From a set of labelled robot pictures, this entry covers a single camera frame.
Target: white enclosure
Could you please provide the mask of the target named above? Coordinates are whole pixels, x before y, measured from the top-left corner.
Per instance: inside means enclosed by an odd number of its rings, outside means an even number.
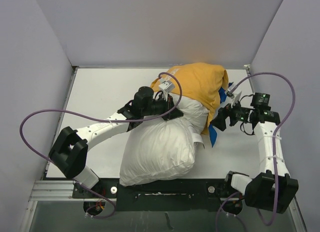
[[[249,64],[282,0],[37,0],[75,66]]]
[[[0,0],[0,231],[19,231],[25,212],[31,214],[28,199],[46,164],[21,141],[20,122],[36,110],[62,108],[72,66],[199,61],[227,69],[252,64],[251,73],[277,72],[292,81],[296,108],[281,129],[282,150],[299,181],[306,227],[318,231],[319,1]],[[270,76],[253,85],[271,94],[272,109],[283,118],[289,87]],[[39,115],[24,129],[46,155],[58,118]]]

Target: screw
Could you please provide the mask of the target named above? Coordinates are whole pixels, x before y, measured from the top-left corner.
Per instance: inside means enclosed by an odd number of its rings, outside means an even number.
[[[110,189],[110,191],[111,191],[111,194],[116,194],[117,193],[117,187],[115,187],[115,186],[113,186],[113,187],[111,187],[111,189]]]
[[[208,191],[209,191],[209,193],[214,193],[215,192],[215,187],[213,187],[213,186],[209,186],[209,188],[208,188]]]

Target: cable tie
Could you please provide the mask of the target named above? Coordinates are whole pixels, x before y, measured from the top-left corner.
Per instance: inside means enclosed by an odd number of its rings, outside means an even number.
[[[276,158],[276,159],[285,161],[284,158],[281,158],[281,157],[279,157],[279,156],[277,156],[277,155],[267,156],[266,158],[267,158],[267,159],[269,159],[269,158]]]
[[[263,137],[269,137],[269,138],[273,138],[273,137],[275,137],[275,138],[276,138],[276,139],[278,139],[278,140],[282,140],[282,138],[281,138],[281,137],[276,136],[276,135],[264,135]]]
[[[115,127],[114,123],[112,123],[110,119],[105,119],[105,121],[108,121],[110,123],[110,125],[112,126],[112,129]]]

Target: yellow cloth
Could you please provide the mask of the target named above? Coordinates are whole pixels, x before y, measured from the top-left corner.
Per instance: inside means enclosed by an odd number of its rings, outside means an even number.
[[[174,66],[167,72],[178,79],[182,87],[183,96],[199,101],[209,110],[207,123],[202,132],[203,134],[208,134],[208,126],[220,105],[219,89],[221,87],[225,90],[228,88],[227,71],[221,65],[191,63]],[[180,91],[176,81],[169,75],[162,75],[162,77],[174,83],[175,88],[172,93],[179,95]],[[150,87],[154,91],[158,91],[159,83],[159,80],[156,79]]]

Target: wire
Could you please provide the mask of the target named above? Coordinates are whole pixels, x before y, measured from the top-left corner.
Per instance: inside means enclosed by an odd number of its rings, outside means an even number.
[[[155,96],[154,96],[154,99],[155,99],[155,100],[157,99],[157,96],[158,96],[160,93],[161,93],[161,95],[164,94],[164,92],[163,92],[162,90],[159,90],[159,91],[155,94]]]
[[[230,200],[231,198],[237,196],[237,195],[240,195],[240,192],[234,192],[233,194],[231,194],[228,198],[225,199],[225,201],[223,201],[223,203],[220,205],[218,211],[216,212],[216,215],[215,215],[215,232],[219,232],[218,230],[218,218],[219,218],[219,215],[221,213],[221,211],[223,210],[223,207],[225,206],[225,204],[228,202],[228,200]],[[239,218],[238,216],[236,216],[235,214],[231,214],[231,215],[234,215],[237,220],[240,221],[240,223],[242,224],[243,228],[244,228],[244,231],[248,231],[247,230],[247,227],[245,225],[245,223],[242,221],[241,218]]]
[[[275,130],[273,131],[273,135],[272,135],[272,153],[274,156],[277,155],[277,151],[276,151],[276,135],[278,130],[280,129],[280,127],[286,122],[286,120],[288,119],[288,117],[290,116],[290,114],[292,113],[294,107],[295,107],[295,103],[296,103],[296,92],[295,92],[295,88],[292,85],[292,83],[282,74],[279,73],[274,73],[274,72],[260,72],[260,73],[255,73],[252,75],[249,75],[245,78],[243,78],[242,80],[240,80],[240,82],[234,86],[231,90],[230,93],[233,93],[238,86],[245,80],[248,80],[249,78],[255,77],[255,76],[261,76],[261,75],[273,75],[273,76],[278,76],[282,79],[284,79],[288,85],[290,86],[291,92],[292,92],[292,103],[290,106],[290,109],[288,111],[288,113],[285,115],[285,117],[283,118],[283,120],[278,124],[278,126],[275,128]],[[277,215],[277,205],[278,205],[278,197],[279,197],[279,178],[278,178],[278,167],[277,167],[277,159],[276,157],[273,158],[273,167],[274,167],[274,200],[273,200],[273,209],[272,209],[272,217],[270,219],[270,221],[266,221],[264,219],[264,217],[262,216],[260,210],[257,208],[257,212],[258,215],[260,217],[260,219],[262,220],[262,222],[266,225],[266,226],[270,226],[273,224],[273,222],[275,221],[276,215]]]
[[[245,133],[247,136],[254,136],[255,135],[255,131],[252,131],[252,133],[248,133],[246,132],[246,129],[245,129],[245,122],[242,122],[240,124],[240,130]]]
[[[252,97],[252,96],[254,96],[254,94],[253,94],[253,93],[252,93],[252,94],[249,94],[249,95],[244,95],[244,96],[242,96],[242,98],[240,99],[240,101],[239,101],[239,102],[241,102],[243,98],[246,98],[246,97]]]
[[[106,195],[106,189],[105,189],[105,188],[103,188],[102,195],[103,195],[103,196]],[[101,207],[101,209],[104,209],[104,207],[102,206],[101,202],[102,202],[102,200],[97,201],[97,202],[95,203],[95,207],[98,208],[98,204],[99,204],[99,206]]]
[[[157,116],[154,116],[154,117],[149,117],[149,118],[143,118],[143,119],[128,119],[128,120],[105,120],[105,119],[98,119],[98,118],[93,118],[93,117],[90,117],[90,116],[87,116],[87,115],[84,115],[84,114],[81,114],[81,113],[77,113],[77,112],[73,112],[73,111],[69,111],[69,110],[65,110],[65,109],[56,109],[56,108],[50,108],[50,109],[42,109],[42,110],[38,110],[38,111],[35,111],[31,114],[29,114],[27,117],[25,117],[23,119],[23,121],[21,122],[20,124],[20,127],[19,127],[19,134],[20,134],[20,137],[22,139],[22,141],[25,143],[25,145],[30,149],[32,150],[34,153],[36,153],[38,156],[42,157],[43,159],[55,164],[49,157],[43,155],[42,153],[40,153],[39,151],[37,151],[35,148],[33,148],[29,143],[28,141],[26,140],[25,138],[25,135],[24,135],[24,132],[23,132],[23,128],[24,128],[24,125],[25,123],[27,122],[28,119],[30,119],[31,117],[37,115],[37,114],[41,114],[41,113],[45,113],[45,112],[60,112],[60,113],[67,113],[67,114],[71,114],[71,115],[75,115],[75,116],[79,116],[79,117],[82,117],[82,118],[85,118],[85,119],[88,119],[88,120],[91,120],[91,121],[96,121],[96,122],[101,122],[101,123],[134,123],[134,122],[144,122],[144,121],[151,121],[151,120],[155,120],[155,119],[158,119],[158,118],[161,118],[163,116],[166,116],[167,114],[171,113],[174,109],[176,109],[176,107],[178,106],[178,104],[180,103],[181,99],[182,99],[182,87],[181,87],[181,84],[179,83],[178,79],[173,76],[172,74],[168,73],[168,72],[161,72],[159,73],[158,75],[158,79],[161,78],[162,75],[168,75],[170,77],[172,77],[175,82],[177,83],[178,87],[179,87],[179,92],[180,92],[180,95],[179,95],[179,99],[178,101],[176,102],[176,104],[171,108],[169,109],[167,112],[163,113],[163,114],[160,114],[160,115],[157,115]],[[83,185],[82,183],[76,181],[82,188],[84,188],[85,190],[89,191],[90,193],[94,194],[95,196],[101,198],[101,199],[104,199],[105,201],[109,202],[112,206],[113,206],[113,211],[108,214],[108,215],[105,215],[105,216],[92,216],[92,218],[95,218],[95,219],[105,219],[105,218],[108,218],[108,217],[111,217],[115,212],[116,212],[116,204],[114,202],[112,202],[110,199],[106,198],[105,196],[93,191],[92,189],[86,187],[85,185]],[[87,211],[89,209],[92,209],[94,208],[96,205],[90,207],[87,209]]]
[[[99,202],[101,202],[101,200],[97,200],[96,203],[95,203],[95,208],[96,208],[96,209],[98,209]]]

